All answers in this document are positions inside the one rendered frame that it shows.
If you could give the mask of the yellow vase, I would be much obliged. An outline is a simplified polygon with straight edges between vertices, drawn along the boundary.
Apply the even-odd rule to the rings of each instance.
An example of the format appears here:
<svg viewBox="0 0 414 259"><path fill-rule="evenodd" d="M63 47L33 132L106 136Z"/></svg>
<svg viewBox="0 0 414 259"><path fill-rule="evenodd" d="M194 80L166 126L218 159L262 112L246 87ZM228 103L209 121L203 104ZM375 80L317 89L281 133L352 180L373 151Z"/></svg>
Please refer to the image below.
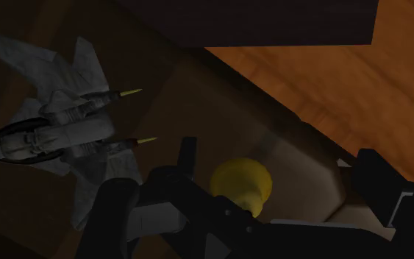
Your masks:
<svg viewBox="0 0 414 259"><path fill-rule="evenodd" d="M268 169L260 162L240 157L223 162L210 179L213 196L224 196L257 218L272 192Z"/></svg>

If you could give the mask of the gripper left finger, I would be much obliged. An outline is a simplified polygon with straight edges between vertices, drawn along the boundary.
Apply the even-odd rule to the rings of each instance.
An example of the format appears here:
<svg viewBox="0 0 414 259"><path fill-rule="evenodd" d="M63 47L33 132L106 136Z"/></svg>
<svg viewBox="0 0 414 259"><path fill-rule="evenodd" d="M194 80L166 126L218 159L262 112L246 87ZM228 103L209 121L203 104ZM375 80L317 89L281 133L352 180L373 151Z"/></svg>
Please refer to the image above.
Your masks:
<svg viewBox="0 0 414 259"><path fill-rule="evenodd" d="M102 183L75 259L127 259L130 212L164 202L188 219L188 229L169 240L189 258L204 255L206 244L199 239L211 233L230 249L227 259L258 259L261 250L254 233L258 221L227 198L213 197L192 181L196 144L195 137L183 138L177 164L152 169L143 185L130 178Z"/></svg>

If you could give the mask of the grey toy jet plane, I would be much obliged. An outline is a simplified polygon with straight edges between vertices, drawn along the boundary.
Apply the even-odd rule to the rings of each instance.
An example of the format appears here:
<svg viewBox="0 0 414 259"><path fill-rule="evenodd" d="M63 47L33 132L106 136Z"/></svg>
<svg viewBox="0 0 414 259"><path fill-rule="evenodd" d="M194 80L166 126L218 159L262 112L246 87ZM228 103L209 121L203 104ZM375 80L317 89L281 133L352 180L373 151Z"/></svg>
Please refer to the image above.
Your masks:
<svg viewBox="0 0 414 259"><path fill-rule="evenodd" d="M73 173L71 225L81 230L104 181L142 182L133 152L141 142L111 141L115 127L105 110L131 92L110 90L92 43L82 37L69 63L57 52L0 35L0 60L37 90L0 129L0 162Z"/></svg>

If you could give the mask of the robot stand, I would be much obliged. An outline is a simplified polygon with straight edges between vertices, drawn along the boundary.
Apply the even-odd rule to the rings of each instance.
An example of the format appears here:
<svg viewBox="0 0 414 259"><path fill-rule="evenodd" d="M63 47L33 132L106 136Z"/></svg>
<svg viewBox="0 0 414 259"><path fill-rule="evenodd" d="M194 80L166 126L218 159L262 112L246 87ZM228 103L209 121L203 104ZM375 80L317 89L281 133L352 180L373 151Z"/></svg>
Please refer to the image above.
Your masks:
<svg viewBox="0 0 414 259"><path fill-rule="evenodd" d="M182 47L369 45L379 0L116 0Z"/></svg>

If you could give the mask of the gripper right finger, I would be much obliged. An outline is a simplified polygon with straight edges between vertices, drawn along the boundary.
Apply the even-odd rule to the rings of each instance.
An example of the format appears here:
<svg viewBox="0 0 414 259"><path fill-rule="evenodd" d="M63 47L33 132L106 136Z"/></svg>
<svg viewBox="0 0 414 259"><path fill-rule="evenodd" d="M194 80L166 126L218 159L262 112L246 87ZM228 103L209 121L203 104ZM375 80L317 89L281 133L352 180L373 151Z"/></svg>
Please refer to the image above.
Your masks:
<svg viewBox="0 0 414 259"><path fill-rule="evenodd" d="M352 186L383 227L395 230L392 245L414 255L414 182L406 180L373 149L360 149Z"/></svg>

